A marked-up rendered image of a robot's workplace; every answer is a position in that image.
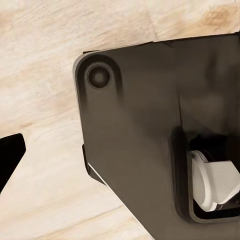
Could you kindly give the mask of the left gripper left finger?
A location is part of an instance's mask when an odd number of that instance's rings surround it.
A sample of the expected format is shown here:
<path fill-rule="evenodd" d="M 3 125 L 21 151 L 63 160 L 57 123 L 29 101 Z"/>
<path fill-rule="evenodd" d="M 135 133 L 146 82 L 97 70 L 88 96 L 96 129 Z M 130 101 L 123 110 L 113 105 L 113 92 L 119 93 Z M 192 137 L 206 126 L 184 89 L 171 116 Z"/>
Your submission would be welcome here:
<path fill-rule="evenodd" d="M 0 138 L 0 193 L 26 152 L 21 133 Z"/>

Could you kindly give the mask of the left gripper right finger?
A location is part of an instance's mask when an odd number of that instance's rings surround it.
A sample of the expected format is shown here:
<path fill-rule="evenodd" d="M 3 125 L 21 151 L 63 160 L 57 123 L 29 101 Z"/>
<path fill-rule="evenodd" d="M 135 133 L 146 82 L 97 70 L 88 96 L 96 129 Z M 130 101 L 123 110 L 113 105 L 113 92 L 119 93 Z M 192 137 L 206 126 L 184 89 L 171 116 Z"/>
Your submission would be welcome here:
<path fill-rule="evenodd" d="M 224 151 L 240 173 L 240 135 L 229 133 L 227 135 Z"/>

